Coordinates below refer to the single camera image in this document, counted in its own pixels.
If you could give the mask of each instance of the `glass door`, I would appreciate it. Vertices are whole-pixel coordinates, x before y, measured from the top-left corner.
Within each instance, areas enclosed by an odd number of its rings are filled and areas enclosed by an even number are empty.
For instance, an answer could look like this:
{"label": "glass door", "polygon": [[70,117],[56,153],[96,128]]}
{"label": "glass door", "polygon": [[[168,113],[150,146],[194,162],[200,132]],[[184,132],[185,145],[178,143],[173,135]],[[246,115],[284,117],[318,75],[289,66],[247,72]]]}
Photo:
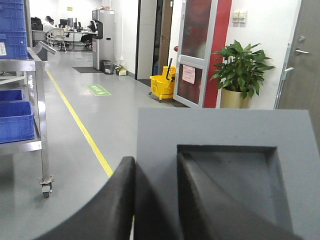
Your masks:
{"label": "glass door", "polygon": [[202,108],[218,0],[183,0],[174,99]]}

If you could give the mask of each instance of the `yellow floor line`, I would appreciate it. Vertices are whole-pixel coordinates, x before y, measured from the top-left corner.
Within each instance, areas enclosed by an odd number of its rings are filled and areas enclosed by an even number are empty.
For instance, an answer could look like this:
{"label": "yellow floor line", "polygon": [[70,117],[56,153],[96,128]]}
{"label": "yellow floor line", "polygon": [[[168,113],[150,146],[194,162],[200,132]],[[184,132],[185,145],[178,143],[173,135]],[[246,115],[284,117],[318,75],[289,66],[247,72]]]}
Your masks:
{"label": "yellow floor line", "polygon": [[77,113],[75,112],[75,110],[73,109],[73,107],[71,106],[70,102],[68,101],[68,99],[66,98],[66,96],[64,95],[64,93],[62,92],[62,90],[60,89],[59,85],[57,84],[56,80],[54,79],[54,77],[52,76],[52,74],[48,71],[47,72],[49,78],[51,79],[53,85],[55,86],[56,90],[58,91],[58,93],[60,94],[62,100],[64,101],[65,105],[67,106],[67,108],[69,109],[71,115],[73,116],[76,124],[78,125],[78,127],[80,128],[80,130],[82,131],[85,139],[87,140],[87,142],[89,143],[90,147],[92,148],[95,156],[98,158],[101,166],[103,167],[104,171],[106,172],[106,174],[111,177],[111,175],[114,173],[114,171],[112,170],[112,168],[110,167],[108,161],[105,159],[105,157],[102,155],[101,151],[99,150],[98,146],[96,145],[94,139],[91,137],[90,133],[88,132],[88,130],[86,129],[86,127],[84,126],[84,124],[81,122],[80,118],[78,117]]}

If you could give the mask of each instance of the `gold plant pot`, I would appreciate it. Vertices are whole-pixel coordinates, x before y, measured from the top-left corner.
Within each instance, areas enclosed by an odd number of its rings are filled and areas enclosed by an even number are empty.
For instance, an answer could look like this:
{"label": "gold plant pot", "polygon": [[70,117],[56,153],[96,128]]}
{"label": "gold plant pot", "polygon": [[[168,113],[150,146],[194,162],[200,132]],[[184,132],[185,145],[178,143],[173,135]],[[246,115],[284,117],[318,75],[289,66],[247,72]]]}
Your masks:
{"label": "gold plant pot", "polygon": [[247,109],[249,104],[249,96],[245,99],[242,97],[242,92],[229,91],[222,88],[221,103],[222,109]]}

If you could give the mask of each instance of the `green floor sign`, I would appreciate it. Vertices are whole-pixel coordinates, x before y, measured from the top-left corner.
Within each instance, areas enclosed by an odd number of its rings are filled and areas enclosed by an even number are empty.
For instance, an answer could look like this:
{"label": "green floor sign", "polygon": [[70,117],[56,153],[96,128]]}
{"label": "green floor sign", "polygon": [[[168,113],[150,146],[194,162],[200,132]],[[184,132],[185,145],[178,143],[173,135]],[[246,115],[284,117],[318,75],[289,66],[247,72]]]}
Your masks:
{"label": "green floor sign", "polygon": [[85,85],[95,96],[110,96],[111,93],[104,89],[101,85]]}

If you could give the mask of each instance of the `gray door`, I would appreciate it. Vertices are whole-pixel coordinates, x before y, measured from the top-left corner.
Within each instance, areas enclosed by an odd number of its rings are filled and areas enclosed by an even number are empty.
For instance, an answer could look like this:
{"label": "gray door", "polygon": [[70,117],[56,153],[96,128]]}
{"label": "gray door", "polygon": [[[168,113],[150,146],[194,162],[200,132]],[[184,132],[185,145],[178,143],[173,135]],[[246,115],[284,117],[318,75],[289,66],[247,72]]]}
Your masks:
{"label": "gray door", "polygon": [[309,110],[320,150],[320,1],[302,0],[278,109]]}

